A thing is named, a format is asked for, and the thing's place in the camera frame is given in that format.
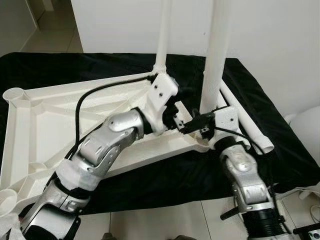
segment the doorway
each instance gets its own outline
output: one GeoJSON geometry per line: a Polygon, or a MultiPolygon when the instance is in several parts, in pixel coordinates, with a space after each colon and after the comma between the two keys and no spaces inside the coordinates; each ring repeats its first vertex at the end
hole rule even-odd
{"type": "Polygon", "coordinates": [[[23,52],[82,53],[71,0],[27,0],[37,30],[23,52]]]}

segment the white plastic strap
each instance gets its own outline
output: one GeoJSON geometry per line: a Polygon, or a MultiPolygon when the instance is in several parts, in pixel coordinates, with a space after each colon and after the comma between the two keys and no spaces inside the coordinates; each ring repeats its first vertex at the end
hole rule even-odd
{"type": "Polygon", "coordinates": [[[142,110],[156,135],[161,135],[166,130],[162,115],[167,108],[165,105],[168,100],[177,93],[176,81],[166,73],[159,73],[147,93],[146,103],[142,110]]]}
{"type": "Polygon", "coordinates": [[[55,172],[61,184],[68,190],[81,188],[93,191],[102,180],[102,178],[92,175],[68,159],[63,159],[55,172]]]}

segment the tiled floor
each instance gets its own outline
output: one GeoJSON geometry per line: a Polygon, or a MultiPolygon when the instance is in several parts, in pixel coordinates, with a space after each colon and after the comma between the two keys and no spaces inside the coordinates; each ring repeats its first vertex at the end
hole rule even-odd
{"type": "MultiPolygon", "coordinates": [[[[280,201],[286,225],[292,231],[313,224],[309,215],[319,199],[311,194],[305,200],[295,192],[280,201]]],[[[225,221],[220,215],[234,207],[233,198],[189,202],[177,206],[121,211],[82,216],[76,240],[101,239],[110,231],[118,240],[169,240],[185,235],[197,240],[246,240],[247,232],[239,216],[225,221]]]]}
{"type": "Polygon", "coordinates": [[[82,53],[82,45],[72,5],[60,0],[55,11],[45,11],[38,20],[39,29],[22,52],[28,53],[82,53]]]}

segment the white tube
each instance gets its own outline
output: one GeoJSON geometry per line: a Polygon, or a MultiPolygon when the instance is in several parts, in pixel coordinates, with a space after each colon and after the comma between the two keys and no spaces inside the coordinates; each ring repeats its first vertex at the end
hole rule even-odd
{"type": "MultiPolygon", "coordinates": [[[[275,146],[267,136],[263,135],[263,133],[251,119],[242,105],[238,102],[236,97],[233,95],[233,93],[223,80],[221,81],[220,89],[229,105],[237,109],[239,122],[242,124],[248,136],[262,148],[265,154],[271,152],[275,148],[275,146]]],[[[262,154],[262,152],[259,151],[256,146],[253,146],[253,148],[255,149],[256,153],[262,154]]]]}
{"type": "Polygon", "coordinates": [[[162,0],[158,49],[156,52],[155,64],[153,66],[153,73],[165,73],[167,69],[166,58],[168,50],[171,8],[172,0],[162,0]]]}
{"type": "MultiPolygon", "coordinates": [[[[216,105],[217,105],[218,108],[222,108],[222,107],[227,106],[227,103],[226,103],[224,97],[222,96],[222,94],[220,93],[220,91],[219,91],[219,95],[218,95],[218,98],[217,98],[217,101],[216,101],[216,105]]],[[[240,128],[238,128],[238,129],[236,130],[236,132],[237,132],[238,134],[243,134],[243,133],[241,132],[240,128]]],[[[245,138],[243,138],[243,137],[240,137],[240,136],[236,136],[236,135],[235,135],[234,137],[235,137],[235,140],[236,140],[237,142],[240,142],[240,141],[243,142],[246,150],[249,150],[249,149],[250,149],[251,145],[250,145],[250,143],[249,143],[249,141],[248,141],[247,139],[245,139],[245,138]]]]}
{"type": "Polygon", "coordinates": [[[213,0],[209,45],[203,72],[200,113],[216,108],[230,36],[233,0],[213,0]]]}

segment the white bracket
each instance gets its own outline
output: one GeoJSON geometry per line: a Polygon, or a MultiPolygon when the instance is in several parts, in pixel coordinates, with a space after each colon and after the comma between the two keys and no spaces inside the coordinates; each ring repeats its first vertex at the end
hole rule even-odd
{"type": "MultiPolygon", "coordinates": [[[[215,111],[214,122],[215,122],[215,126],[218,128],[227,129],[227,130],[236,132],[237,129],[239,128],[237,110],[232,106],[228,106],[215,111]]],[[[216,142],[228,136],[236,137],[234,134],[215,129],[214,136],[209,141],[209,147],[211,149],[215,149],[216,142]]]]}
{"type": "Polygon", "coordinates": [[[159,73],[147,93],[146,103],[142,110],[156,135],[165,132],[166,126],[162,121],[163,113],[167,108],[165,105],[177,93],[176,81],[166,73],[159,73]]]}

